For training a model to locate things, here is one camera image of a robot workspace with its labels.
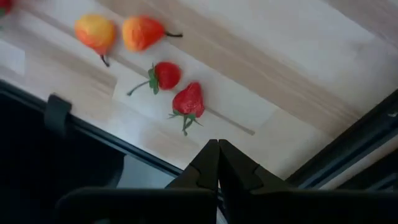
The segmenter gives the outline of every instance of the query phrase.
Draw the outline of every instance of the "strawberry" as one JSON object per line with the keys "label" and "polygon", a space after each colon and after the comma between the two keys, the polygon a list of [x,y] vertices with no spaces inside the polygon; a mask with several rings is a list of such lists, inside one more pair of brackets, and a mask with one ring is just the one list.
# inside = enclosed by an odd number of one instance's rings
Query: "strawberry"
{"label": "strawberry", "polygon": [[203,104],[201,86],[198,82],[193,82],[174,97],[173,114],[170,114],[170,118],[175,118],[176,116],[183,117],[182,131],[186,136],[188,135],[187,129],[193,122],[201,126],[196,119],[200,118],[204,111],[205,105]]}
{"label": "strawberry", "polygon": [[128,96],[131,96],[136,89],[147,83],[149,83],[149,87],[154,90],[156,95],[159,92],[159,88],[161,90],[171,90],[181,79],[181,69],[178,65],[170,62],[159,62],[155,67],[152,64],[148,74],[149,80],[134,87],[127,93]]}

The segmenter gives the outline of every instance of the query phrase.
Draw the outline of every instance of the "wooden surface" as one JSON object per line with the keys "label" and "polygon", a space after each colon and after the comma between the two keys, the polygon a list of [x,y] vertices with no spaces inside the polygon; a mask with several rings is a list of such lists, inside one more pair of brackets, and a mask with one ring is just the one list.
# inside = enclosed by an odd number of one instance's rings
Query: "wooden surface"
{"label": "wooden surface", "polygon": [[[14,64],[1,57],[0,77],[43,100],[59,94],[74,115],[179,168],[207,140],[225,138],[286,178],[398,84],[395,37],[351,20],[349,7],[332,0],[21,0],[2,21],[0,50]],[[118,37],[106,68],[73,33],[89,12],[118,27],[148,14],[184,38],[134,54]],[[176,90],[126,96],[161,60],[181,65]],[[204,127],[193,125],[184,137],[182,121],[167,117],[192,80],[205,93]]]}

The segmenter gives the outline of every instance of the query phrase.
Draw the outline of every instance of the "black metal frame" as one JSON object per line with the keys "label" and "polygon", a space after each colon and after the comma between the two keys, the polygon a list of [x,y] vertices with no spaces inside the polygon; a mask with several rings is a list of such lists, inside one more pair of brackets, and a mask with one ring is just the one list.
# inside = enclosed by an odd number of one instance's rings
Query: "black metal frame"
{"label": "black metal frame", "polygon": [[398,183],[398,149],[375,162],[337,189],[396,190]]}
{"label": "black metal frame", "polygon": [[398,90],[293,173],[287,182],[319,188],[398,134]]}
{"label": "black metal frame", "polygon": [[[13,98],[22,104],[29,106],[32,109],[44,113],[46,108],[46,102],[26,93],[4,81],[0,80],[0,91],[1,93]],[[169,164],[168,162],[155,157],[148,152],[139,149],[132,144],[129,144],[122,139],[113,136],[75,116],[70,116],[70,127],[80,131],[98,141],[101,141],[107,146],[113,147],[129,156],[135,157],[136,159],[145,162],[146,164],[171,175],[172,177],[177,177],[182,173],[182,170],[178,167]]]}

